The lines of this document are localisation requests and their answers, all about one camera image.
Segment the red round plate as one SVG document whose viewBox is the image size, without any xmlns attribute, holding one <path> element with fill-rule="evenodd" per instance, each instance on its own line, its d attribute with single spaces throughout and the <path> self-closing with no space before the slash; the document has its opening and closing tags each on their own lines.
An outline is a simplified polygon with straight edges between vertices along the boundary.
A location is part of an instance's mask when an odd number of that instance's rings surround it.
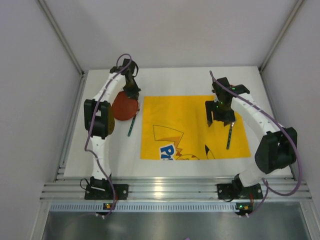
<svg viewBox="0 0 320 240">
<path fill-rule="evenodd" d="M 138 108 L 138 100 L 129 98 L 124 91 L 117 94 L 112 104 L 114 118 L 119 121 L 128 121 L 133 118 Z"/>
</svg>

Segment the yellow pikachu placemat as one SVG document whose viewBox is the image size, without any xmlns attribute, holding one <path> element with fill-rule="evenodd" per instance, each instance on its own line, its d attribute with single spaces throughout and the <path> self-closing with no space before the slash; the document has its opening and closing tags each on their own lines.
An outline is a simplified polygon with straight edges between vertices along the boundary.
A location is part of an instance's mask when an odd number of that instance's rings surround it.
<svg viewBox="0 0 320 240">
<path fill-rule="evenodd" d="M 226 149 L 229 127 L 207 124 L 206 101 L 212 95 L 146 96 L 142 105 L 140 157 L 143 160 L 221 160 L 249 158 L 251 151 L 239 114 Z"/>
</svg>

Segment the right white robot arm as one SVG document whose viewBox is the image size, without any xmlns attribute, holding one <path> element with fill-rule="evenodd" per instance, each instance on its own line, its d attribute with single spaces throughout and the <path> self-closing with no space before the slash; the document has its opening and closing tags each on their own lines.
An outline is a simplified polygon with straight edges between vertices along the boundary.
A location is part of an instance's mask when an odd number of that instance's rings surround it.
<svg viewBox="0 0 320 240">
<path fill-rule="evenodd" d="M 259 141 L 254 163 L 234 177 L 235 188 L 252 187 L 268 174 L 296 162 L 297 131 L 283 127 L 262 110 L 247 87 L 231 85 L 226 77 L 213 78 L 212 92 L 215 99 L 205 102 L 207 125 L 222 122 L 224 126 L 232 127 L 239 114 Z"/>
</svg>

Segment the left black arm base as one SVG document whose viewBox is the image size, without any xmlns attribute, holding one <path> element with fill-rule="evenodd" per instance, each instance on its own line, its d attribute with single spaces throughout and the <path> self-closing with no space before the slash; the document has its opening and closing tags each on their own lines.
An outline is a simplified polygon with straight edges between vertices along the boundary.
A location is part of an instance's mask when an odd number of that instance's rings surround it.
<svg viewBox="0 0 320 240">
<path fill-rule="evenodd" d="M 95 179 L 93 176 L 90 181 L 85 180 L 85 200 L 113 200 L 114 193 L 112 186 L 106 179 Z M 129 194 L 128 184 L 113 184 L 115 200 L 126 200 Z"/>
</svg>

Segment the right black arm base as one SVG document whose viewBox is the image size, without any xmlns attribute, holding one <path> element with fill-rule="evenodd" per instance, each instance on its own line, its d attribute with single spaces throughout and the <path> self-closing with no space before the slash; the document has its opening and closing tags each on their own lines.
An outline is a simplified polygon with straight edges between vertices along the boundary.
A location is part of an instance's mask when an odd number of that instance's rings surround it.
<svg viewBox="0 0 320 240">
<path fill-rule="evenodd" d="M 231 202 L 233 200 L 262 200 L 263 193 L 259 183 L 244 187 L 239 175 L 236 175 L 231 183 L 219 183 L 216 185 L 219 200 Z"/>
</svg>

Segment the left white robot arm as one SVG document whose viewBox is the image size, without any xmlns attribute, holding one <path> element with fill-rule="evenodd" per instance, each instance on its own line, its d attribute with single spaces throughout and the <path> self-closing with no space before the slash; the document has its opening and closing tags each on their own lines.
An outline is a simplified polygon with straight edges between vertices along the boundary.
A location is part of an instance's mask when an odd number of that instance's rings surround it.
<svg viewBox="0 0 320 240">
<path fill-rule="evenodd" d="M 93 155 L 92 177 L 97 180 L 107 180 L 112 174 L 109 161 L 109 136 L 115 128 L 112 104 L 121 92 L 134 103 L 139 102 L 141 89 L 135 81 L 139 67 L 128 53 L 121 57 L 124 58 L 122 65 L 117 61 L 101 90 L 83 104 L 87 131 L 84 150 Z"/>
</svg>

